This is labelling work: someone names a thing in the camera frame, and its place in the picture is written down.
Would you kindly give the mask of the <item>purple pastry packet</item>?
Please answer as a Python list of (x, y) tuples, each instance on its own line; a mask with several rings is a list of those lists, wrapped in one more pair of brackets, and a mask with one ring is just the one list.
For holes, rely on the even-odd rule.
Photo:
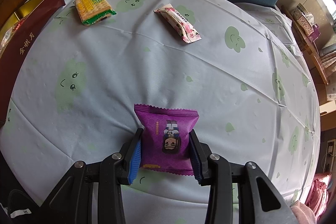
[(140, 167), (192, 176), (188, 156), (189, 132), (199, 119), (198, 112), (143, 104), (135, 104), (134, 112), (144, 127)]

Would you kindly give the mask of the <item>pink quilted cushion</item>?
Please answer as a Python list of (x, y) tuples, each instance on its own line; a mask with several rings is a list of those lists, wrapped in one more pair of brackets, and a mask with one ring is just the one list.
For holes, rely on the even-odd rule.
[(305, 205), (313, 211), (316, 221), (326, 210), (329, 200), (328, 186), (330, 182), (331, 173), (325, 172), (315, 174), (311, 184)]

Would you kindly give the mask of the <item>cloud-print tablecloth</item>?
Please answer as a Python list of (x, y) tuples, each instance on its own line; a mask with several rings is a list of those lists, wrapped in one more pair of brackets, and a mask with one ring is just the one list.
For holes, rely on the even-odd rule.
[[(307, 199), (317, 166), (317, 93), (295, 43), (226, 0), (107, 0), (84, 26), (64, 0), (31, 46), (1, 128), (1, 153), (38, 204), (76, 161), (103, 160), (141, 125), (135, 104), (197, 110), (200, 141), (256, 162), (287, 204)], [(186, 44), (153, 11), (170, 3), (199, 32)]]

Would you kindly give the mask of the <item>pink floral snack bar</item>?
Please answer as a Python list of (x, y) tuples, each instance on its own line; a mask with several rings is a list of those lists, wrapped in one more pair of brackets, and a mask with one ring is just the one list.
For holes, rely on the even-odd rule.
[(160, 14), (176, 30), (186, 44), (202, 39), (194, 26), (170, 3), (155, 9), (153, 12)]

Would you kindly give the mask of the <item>wooden side table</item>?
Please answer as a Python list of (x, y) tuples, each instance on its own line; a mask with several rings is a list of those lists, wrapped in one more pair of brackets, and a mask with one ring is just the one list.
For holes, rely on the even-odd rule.
[(306, 52), (309, 57), (312, 59), (323, 83), (328, 85), (327, 75), (325, 68), (322, 65), (319, 53), (314, 43), (312, 43), (308, 36), (306, 35), (304, 29), (294, 20), (294, 17), (291, 13), (282, 5), (281, 11), (292, 21), (292, 32), (294, 34), (295, 40), (299, 46), (301, 52)]

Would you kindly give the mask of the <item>green cracker pack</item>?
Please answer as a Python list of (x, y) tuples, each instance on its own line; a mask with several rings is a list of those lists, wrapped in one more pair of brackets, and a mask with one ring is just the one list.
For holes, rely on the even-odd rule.
[(75, 7), (84, 26), (91, 26), (117, 14), (107, 0), (75, 0)]

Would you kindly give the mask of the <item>gold and maroon tin box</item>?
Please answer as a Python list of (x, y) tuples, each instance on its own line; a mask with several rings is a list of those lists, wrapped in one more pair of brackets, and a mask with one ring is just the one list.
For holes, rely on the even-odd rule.
[(18, 10), (22, 18), (11, 24), (15, 31), (1, 50), (1, 126), (6, 123), (11, 93), (31, 46), (51, 16), (64, 5), (64, 0), (30, 0)]

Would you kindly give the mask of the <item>purple small bag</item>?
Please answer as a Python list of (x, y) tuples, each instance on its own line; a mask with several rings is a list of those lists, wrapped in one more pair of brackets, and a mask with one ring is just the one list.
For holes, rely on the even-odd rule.
[(321, 33), (319, 32), (319, 25), (314, 24), (313, 25), (313, 32), (308, 36), (308, 38), (311, 42), (315, 42), (319, 38), (320, 34)]

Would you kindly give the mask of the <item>patterned tissue box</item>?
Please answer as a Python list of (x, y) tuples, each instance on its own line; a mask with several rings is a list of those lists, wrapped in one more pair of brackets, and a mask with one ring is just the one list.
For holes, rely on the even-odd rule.
[(296, 6), (296, 8), (291, 12), (291, 15), (305, 31), (307, 36), (311, 35), (314, 32), (314, 16), (311, 12), (308, 12), (301, 3)]

